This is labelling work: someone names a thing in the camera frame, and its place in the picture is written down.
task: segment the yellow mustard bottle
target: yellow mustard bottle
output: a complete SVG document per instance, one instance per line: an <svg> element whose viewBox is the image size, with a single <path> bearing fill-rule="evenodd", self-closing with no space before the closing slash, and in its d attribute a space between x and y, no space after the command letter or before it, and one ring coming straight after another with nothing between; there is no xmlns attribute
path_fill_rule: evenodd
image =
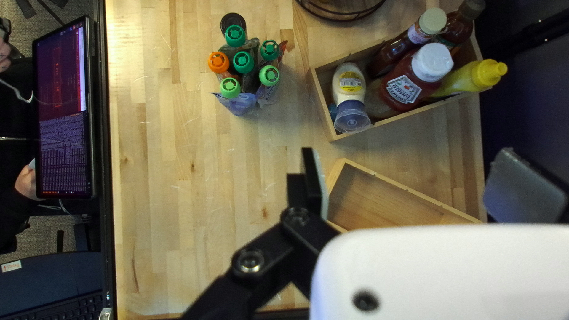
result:
<svg viewBox="0 0 569 320"><path fill-rule="evenodd" d="M473 61L447 74L437 91L429 98L446 97L459 93L479 92L497 84L508 71L503 62L493 59Z"/></svg>

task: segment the screw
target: screw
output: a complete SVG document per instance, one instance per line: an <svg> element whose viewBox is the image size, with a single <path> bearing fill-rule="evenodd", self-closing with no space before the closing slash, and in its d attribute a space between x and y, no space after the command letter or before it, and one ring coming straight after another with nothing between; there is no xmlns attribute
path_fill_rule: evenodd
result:
<svg viewBox="0 0 569 320"><path fill-rule="evenodd" d="M356 308L362 311L373 311L380 306L377 298L367 291L358 292L353 299L353 303Z"/></svg>
<svg viewBox="0 0 569 320"><path fill-rule="evenodd" d="M304 227L310 218L308 217L308 210L305 208L289 208L286 220L291 224L296 224Z"/></svg>
<svg viewBox="0 0 569 320"><path fill-rule="evenodd" d="M237 258L237 269L244 273L254 273L261 270L265 257L259 249L245 250Z"/></svg>

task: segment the person's hand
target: person's hand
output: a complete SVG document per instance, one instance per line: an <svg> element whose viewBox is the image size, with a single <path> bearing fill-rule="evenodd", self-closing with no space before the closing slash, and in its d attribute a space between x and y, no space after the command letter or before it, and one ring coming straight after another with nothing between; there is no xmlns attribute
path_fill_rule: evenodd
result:
<svg viewBox="0 0 569 320"><path fill-rule="evenodd" d="M8 59L10 51L12 51L10 46L6 42L4 42L2 38L0 38L0 72L8 69L10 64L12 64L10 59Z"/></svg>
<svg viewBox="0 0 569 320"><path fill-rule="evenodd" d="M35 170L30 168L29 165L25 166L18 179L16 179L15 188L17 192L35 201L45 200L39 199L35 194Z"/></svg>

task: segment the mayonnaise bottle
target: mayonnaise bottle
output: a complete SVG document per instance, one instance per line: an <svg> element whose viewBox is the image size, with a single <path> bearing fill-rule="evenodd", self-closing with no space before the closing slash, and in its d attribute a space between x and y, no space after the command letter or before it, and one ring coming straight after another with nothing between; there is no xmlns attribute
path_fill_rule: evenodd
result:
<svg viewBox="0 0 569 320"><path fill-rule="evenodd" d="M355 63L345 62L338 66L332 79L332 95L337 106L336 130L356 133L371 124L364 111L364 76Z"/></svg>

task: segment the keyboard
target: keyboard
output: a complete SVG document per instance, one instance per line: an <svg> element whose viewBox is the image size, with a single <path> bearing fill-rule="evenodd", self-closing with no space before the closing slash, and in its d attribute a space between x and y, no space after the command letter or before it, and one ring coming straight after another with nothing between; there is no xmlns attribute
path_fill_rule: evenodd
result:
<svg viewBox="0 0 569 320"><path fill-rule="evenodd" d="M102 292L96 292L0 317L0 320L98 320L104 307Z"/></svg>

